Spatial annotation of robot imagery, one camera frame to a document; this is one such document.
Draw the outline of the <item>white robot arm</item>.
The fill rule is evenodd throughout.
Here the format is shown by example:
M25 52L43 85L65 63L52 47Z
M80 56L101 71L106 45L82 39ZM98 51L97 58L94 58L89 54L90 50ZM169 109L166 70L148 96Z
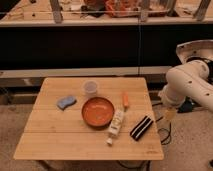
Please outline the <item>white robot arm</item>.
M175 66L166 73L167 84L158 96L167 108L179 108L189 97L213 113L213 85L208 82L209 74L209 66L202 60Z

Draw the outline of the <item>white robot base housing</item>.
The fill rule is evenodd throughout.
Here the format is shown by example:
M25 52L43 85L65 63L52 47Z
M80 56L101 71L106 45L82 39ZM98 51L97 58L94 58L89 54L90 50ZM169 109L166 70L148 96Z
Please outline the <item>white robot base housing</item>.
M213 62L213 40L195 40L178 44L176 55L182 64L195 59Z

